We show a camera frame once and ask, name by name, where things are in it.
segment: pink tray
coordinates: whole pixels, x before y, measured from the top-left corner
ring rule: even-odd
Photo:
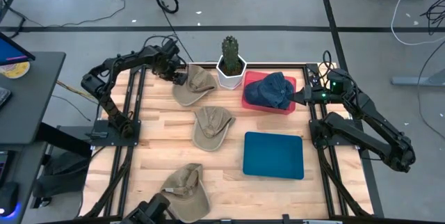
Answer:
[[[266,77],[268,75],[269,75],[269,73],[247,71],[244,76],[244,88],[252,82],[264,79],[264,77]],[[286,77],[286,76],[284,78],[287,81],[290,81],[292,83],[293,89],[296,89],[297,79],[295,79],[293,77]],[[252,110],[264,111],[264,112],[269,112],[269,113],[279,113],[279,114],[284,114],[284,115],[288,115],[295,111],[295,102],[291,102],[286,110],[274,109],[274,108],[269,108],[267,106],[257,106],[257,105],[249,104],[245,100],[244,89],[243,89],[243,98],[241,100],[241,104],[243,105],[243,108],[245,108],[245,109],[252,109]]]

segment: blue tray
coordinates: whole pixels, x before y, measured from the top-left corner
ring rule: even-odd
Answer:
[[[299,136],[247,132],[243,172],[246,175],[303,179],[303,145]]]

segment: khaki hat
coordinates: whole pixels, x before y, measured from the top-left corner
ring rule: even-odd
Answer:
[[[184,223],[193,223],[210,212],[209,197],[202,185],[202,165],[189,163],[171,174],[161,187],[169,210]]]
[[[173,97],[182,106],[190,106],[217,88],[209,71],[196,65],[188,66],[188,78],[184,85],[173,86]]]
[[[204,106],[195,112],[195,115],[193,143],[205,151],[217,150],[223,143],[229,127],[235,122],[235,117],[220,106]]]

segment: computer screen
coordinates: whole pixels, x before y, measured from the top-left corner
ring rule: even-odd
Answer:
[[[32,54],[13,42],[8,36],[0,33],[0,65],[9,65],[33,60],[35,60],[35,57]]]

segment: wooden table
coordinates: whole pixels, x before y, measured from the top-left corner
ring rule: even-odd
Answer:
[[[305,84],[302,69],[257,71],[282,71],[285,76],[295,77],[296,90]],[[216,71],[211,70],[211,73],[217,81]],[[128,72],[120,74],[112,93],[120,110],[124,104],[128,77]],[[136,91],[137,82],[134,86],[133,91]],[[204,219],[281,219],[282,214],[289,214],[291,219],[328,217],[318,156],[309,133],[309,107],[297,104],[296,111],[289,115],[248,110],[241,107],[242,92],[242,86],[233,91],[218,88],[194,105],[182,107],[173,99],[172,83],[147,72],[139,117],[142,120],[140,142],[133,154],[124,215],[140,201],[148,201],[159,192],[168,175],[194,162],[204,166],[204,186],[211,201],[211,212]],[[191,143],[195,122],[193,112],[201,106],[224,106],[236,117],[235,124],[216,152],[205,152]],[[348,117],[342,105],[328,105],[327,109]],[[317,115],[321,118],[318,107]],[[305,178],[294,180],[244,175],[241,167],[244,134],[247,131],[301,136]],[[344,185],[362,208],[372,213],[358,151],[353,146],[335,148]],[[91,162],[81,215],[91,209],[107,187],[114,151],[114,147],[107,147]],[[332,182],[330,186],[335,212],[340,214],[337,191]],[[112,214],[116,213],[119,190],[120,186],[116,189]]]

